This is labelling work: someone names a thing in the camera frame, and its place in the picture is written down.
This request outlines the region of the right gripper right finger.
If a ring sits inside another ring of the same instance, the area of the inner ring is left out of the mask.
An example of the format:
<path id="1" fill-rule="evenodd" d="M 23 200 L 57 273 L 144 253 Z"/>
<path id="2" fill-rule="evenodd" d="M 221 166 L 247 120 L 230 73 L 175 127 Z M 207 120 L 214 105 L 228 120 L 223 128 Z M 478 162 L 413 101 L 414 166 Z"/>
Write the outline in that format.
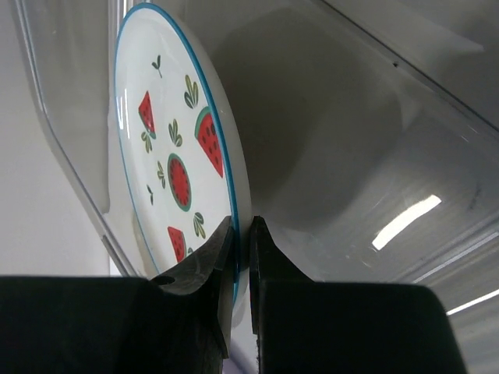
<path id="1" fill-rule="evenodd" d="M 275 244 L 265 219 L 255 216 L 249 230 L 249 290 L 260 373 L 298 373 L 292 339 L 285 336 L 292 304 L 291 285 L 309 283 Z"/>

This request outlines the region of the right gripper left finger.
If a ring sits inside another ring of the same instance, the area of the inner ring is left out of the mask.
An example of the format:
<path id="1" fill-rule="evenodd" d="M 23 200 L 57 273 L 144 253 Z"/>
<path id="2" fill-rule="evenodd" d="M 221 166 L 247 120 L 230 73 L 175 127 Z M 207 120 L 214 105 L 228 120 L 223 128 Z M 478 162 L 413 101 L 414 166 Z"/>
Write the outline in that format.
<path id="1" fill-rule="evenodd" d="M 225 217 L 209 239 L 181 263 L 150 280 L 168 296 L 200 302 L 200 317 L 221 356 L 229 356 L 234 302 L 234 227 Z"/>

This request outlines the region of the watermelon pattern plate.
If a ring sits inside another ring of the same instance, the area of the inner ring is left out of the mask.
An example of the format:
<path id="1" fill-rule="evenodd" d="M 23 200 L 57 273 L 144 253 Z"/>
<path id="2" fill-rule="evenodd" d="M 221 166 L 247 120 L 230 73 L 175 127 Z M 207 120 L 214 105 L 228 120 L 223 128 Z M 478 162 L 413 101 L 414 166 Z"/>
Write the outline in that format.
<path id="1" fill-rule="evenodd" d="M 149 276 L 176 266 L 230 217 L 234 306 L 248 284 L 249 180 L 232 109 L 214 65 L 178 17 L 148 2 L 119 29 L 114 62 L 119 145 Z"/>

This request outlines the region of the clear plastic bin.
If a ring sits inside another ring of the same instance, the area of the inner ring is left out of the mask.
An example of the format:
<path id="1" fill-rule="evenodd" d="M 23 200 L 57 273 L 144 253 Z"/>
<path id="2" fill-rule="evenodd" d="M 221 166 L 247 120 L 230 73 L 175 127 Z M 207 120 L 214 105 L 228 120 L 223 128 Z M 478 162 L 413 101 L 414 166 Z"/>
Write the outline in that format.
<path id="1" fill-rule="evenodd" d="M 127 12 L 178 17 L 210 57 L 255 216 L 315 281 L 498 286 L 498 4 L 11 1 L 41 130 L 121 273 L 148 277 L 119 145 Z"/>

